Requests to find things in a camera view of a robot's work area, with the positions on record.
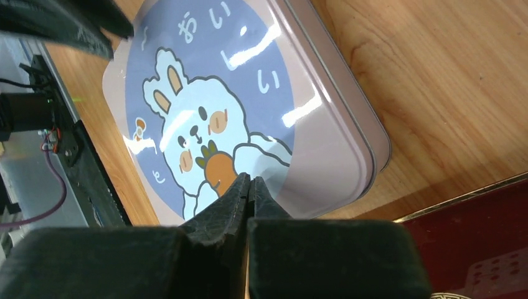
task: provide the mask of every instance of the tin box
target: tin box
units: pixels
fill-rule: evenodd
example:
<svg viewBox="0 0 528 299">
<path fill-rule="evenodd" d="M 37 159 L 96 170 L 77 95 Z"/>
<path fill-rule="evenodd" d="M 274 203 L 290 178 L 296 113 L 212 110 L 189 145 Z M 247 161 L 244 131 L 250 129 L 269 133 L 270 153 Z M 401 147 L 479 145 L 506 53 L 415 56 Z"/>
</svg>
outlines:
<svg viewBox="0 0 528 299">
<path fill-rule="evenodd" d="M 239 173 L 295 218 L 364 195 L 389 138 L 308 0 L 147 0 L 103 91 L 161 224 Z"/>
</svg>

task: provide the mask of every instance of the gold trim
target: gold trim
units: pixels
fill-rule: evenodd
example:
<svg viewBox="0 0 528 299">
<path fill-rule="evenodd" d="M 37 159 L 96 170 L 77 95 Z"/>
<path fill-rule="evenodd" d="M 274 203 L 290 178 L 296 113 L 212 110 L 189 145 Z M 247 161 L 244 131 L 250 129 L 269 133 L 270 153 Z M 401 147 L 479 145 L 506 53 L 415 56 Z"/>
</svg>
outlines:
<svg viewBox="0 0 528 299">
<path fill-rule="evenodd" d="M 470 297 L 451 293 L 434 293 L 431 295 L 431 299 L 470 299 Z"/>
<path fill-rule="evenodd" d="M 522 174 L 520 174 L 518 176 L 514 176 L 513 178 L 509 178 L 509 179 L 505 179 L 503 181 L 496 182 L 496 183 L 488 185 L 488 186 L 486 186 L 484 188 L 477 189 L 475 191 L 472 191 L 472 192 L 466 193 L 464 195 L 455 197 L 455 198 L 450 199 L 448 201 L 441 202 L 439 204 L 435 204 L 434 206 L 425 208 L 425 209 L 420 210 L 418 212 L 414 212 L 414 213 L 409 214 L 407 216 L 404 216 L 404 217 L 402 217 L 400 219 L 396 219 L 396 220 L 394 220 L 394 222 L 402 223 L 402 222 L 405 222 L 405 221 L 409 221 L 409 220 L 412 220 L 412 219 L 414 219 L 416 217 L 420 217 L 420 216 L 423 216 L 425 214 L 428 214 L 428 213 L 431 213 L 431 212 L 435 212 L 435 211 L 437 211 L 437 210 L 439 210 L 439 209 L 441 209 L 443 207 L 447 207 L 447 206 L 450 206 L 452 204 L 457 204 L 459 202 L 467 201 L 468 199 L 472 199 L 474 197 L 486 194 L 486 193 L 491 192 L 491 191 L 495 191 L 495 190 L 500 189 L 502 187 L 506 187 L 506 186 L 509 186 L 509 185 L 524 181 L 526 179 L 528 179 L 528 173 L 522 173 Z"/>
</svg>

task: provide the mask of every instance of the wood grain surface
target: wood grain surface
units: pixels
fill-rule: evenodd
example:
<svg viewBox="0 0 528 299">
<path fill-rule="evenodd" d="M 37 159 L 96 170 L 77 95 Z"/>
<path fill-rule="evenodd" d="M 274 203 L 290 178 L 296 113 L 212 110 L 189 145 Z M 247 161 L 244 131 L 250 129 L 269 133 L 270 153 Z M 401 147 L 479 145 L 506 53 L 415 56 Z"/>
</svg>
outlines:
<svg viewBox="0 0 528 299">
<path fill-rule="evenodd" d="M 117 3 L 133 19 L 142 1 Z M 371 192 L 323 218 L 395 219 L 528 170 L 528 1 L 313 4 L 394 147 Z M 103 98 L 107 62 L 48 47 L 132 222 L 157 224 Z"/>
</svg>

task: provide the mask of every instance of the cartoon rabbit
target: cartoon rabbit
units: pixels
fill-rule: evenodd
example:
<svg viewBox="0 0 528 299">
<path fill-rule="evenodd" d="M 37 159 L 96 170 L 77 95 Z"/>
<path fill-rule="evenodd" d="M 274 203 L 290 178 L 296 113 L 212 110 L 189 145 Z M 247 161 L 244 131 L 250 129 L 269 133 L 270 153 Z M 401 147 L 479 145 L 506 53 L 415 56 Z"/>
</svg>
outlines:
<svg viewBox="0 0 528 299">
<path fill-rule="evenodd" d="M 250 133 L 242 104 L 223 81 L 189 80 L 172 50 L 158 50 L 156 73 L 143 83 L 144 99 L 164 119 L 159 149 L 184 190 L 184 219 L 223 195 L 239 173 L 262 176 L 275 197 L 290 166 L 290 149 Z"/>
</svg>

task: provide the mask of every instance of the red surface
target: red surface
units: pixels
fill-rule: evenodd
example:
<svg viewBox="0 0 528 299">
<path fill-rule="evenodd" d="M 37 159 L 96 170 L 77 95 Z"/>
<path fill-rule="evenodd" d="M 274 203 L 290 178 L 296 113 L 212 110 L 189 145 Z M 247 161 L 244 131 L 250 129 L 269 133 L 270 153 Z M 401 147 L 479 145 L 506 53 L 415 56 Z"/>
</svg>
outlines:
<svg viewBox="0 0 528 299">
<path fill-rule="evenodd" d="M 528 298 L 528 180 L 403 224 L 435 292 Z"/>
</svg>

